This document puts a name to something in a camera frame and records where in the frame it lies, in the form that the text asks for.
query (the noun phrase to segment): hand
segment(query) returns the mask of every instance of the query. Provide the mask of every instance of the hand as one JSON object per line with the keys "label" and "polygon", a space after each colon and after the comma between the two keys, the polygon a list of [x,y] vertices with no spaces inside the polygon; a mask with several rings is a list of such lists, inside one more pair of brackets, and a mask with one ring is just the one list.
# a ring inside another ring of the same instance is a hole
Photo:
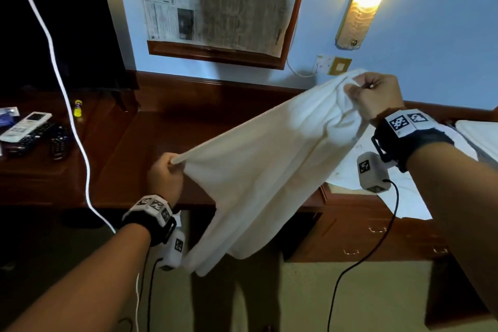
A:
{"label": "hand", "polygon": [[178,202],[183,188],[184,163],[171,164],[176,156],[178,154],[170,152],[162,154],[147,174],[151,194],[163,197],[171,207]]}
{"label": "hand", "polygon": [[344,91],[358,102],[360,114],[372,125],[377,124],[381,114],[384,118],[396,110],[405,108],[398,78],[394,75],[365,72],[355,77],[355,82],[360,86],[346,84]]}

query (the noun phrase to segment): person's left hand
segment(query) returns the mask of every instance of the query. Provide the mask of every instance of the person's left hand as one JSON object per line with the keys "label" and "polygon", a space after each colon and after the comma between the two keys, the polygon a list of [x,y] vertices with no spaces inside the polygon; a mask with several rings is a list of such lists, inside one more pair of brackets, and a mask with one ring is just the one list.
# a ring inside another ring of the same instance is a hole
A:
{"label": "person's left hand", "polygon": [[178,202],[183,188],[184,163],[171,164],[171,159],[176,156],[178,154],[171,152],[162,154],[147,174],[151,194],[163,197],[171,207]]}

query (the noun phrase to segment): remote control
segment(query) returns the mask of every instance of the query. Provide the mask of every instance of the remote control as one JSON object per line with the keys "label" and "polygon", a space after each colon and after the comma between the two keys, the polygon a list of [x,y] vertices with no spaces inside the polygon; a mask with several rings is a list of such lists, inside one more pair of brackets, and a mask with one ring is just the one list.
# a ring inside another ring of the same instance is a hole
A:
{"label": "remote control", "polygon": [[53,160],[62,160],[69,153],[72,146],[73,137],[68,134],[62,125],[58,125],[52,130],[50,138],[50,157]]}
{"label": "remote control", "polygon": [[52,117],[50,113],[33,112],[0,135],[0,141],[17,143]]}
{"label": "remote control", "polygon": [[53,122],[47,122],[33,130],[31,133],[22,138],[19,142],[6,143],[5,150],[9,156],[22,156],[27,154],[38,143],[43,136],[49,133],[55,126]]}

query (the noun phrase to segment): gold switch plate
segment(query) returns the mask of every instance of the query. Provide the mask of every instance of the gold switch plate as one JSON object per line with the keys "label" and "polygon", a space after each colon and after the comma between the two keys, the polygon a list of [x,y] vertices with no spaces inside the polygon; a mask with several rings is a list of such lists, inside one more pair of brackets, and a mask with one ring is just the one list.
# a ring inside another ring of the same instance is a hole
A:
{"label": "gold switch plate", "polygon": [[330,66],[329,75],[340,75],[349,69],[352,59],[335,57],[334,62]]}

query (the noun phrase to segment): black cable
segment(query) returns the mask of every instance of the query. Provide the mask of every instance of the black cable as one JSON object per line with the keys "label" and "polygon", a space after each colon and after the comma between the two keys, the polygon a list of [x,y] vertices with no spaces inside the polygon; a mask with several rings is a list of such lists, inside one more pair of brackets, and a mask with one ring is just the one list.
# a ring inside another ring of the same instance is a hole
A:
{"label": "black cable", "polygon": [[147,305],[147,332],[150,332],[150,300],[152,299],[152,295],[153,295],[154,272],[155,272],[156,265],[159,261],[162,261],[162,258],[159,258],[156,260],[156,262],[154,263],[154,266],[153,266],[153,271],[150,274],[149,302]]}
{"label": "black cable", "polygon": [[129,317],[123,317],[122,319],[119,319],[117,323],[121,322],[128,322],[129,323],[129,332],[133,331],[133,321]]}
{"label": "black cable", "polygon": [[382,235],[382,238],[378,241],[377,245],[370,251],[369,254],[367,254],[363,259],[359,260],[357,263],[351,265],[350,267],[348,267],[347,269],[345,269],[340,275],[339,275],[339,278],[337,279],[337,282],[336,282],[336,286],[334,288],[334,295],[332,296],[332,303],[330,304],[330,312],[329,312],[329,322],[327,323],[327,332],[330,332],[330,319],[332,318],[332,309],[334,308],[334,300],[336,298],[336,292],[337,292],[337,287],[339,286],[339,281],[341,280],[342,276],[344,276],[347,272],[349,272],[352,268],[355,268],[357,267],[358,265],[360,265],[362,262],[364,262],[365,260],[368,260],[370,258],[371,255],[373,255],[375,253],[375,251],[377,251],[377,248],[379,248],[381,246],[381,244],[383,243],[383,241],[385,240],[385,238],[387,237],[389,231],[391,230],[391,227],[392,227],[392,224],[394,223],[395,221],[395,218],[396,218],[396,212],[398,211],[398,204],[399,204],[399,191],[398,191],[398,187],[396,186],[395,183],[393,183],[391,180],[385,178],[383,179],[383,181],[385,183],[391,183],[395,186],[395,190],[396,190],[396,207],[395,207],[395,211],[394,213],[392,214],[392,218],[389,222],[389,225],[388,225],[388,228],[386,228],[385,230],[385,233],[384,235]]}
{"label": "black cable", "polygon": [[146,266],[147,266],[147,259],[149,258],[149,252],[150,250],[147,251],[147,254],[146,254],[146,260],[144,261],[143,263],[143,268],[142,268],[142,281],[140,283],[140,296],[139,296],[139,300],[141,301],[142,300],[142,293],[143,293],[143,280],[145,279],[146,277]]}

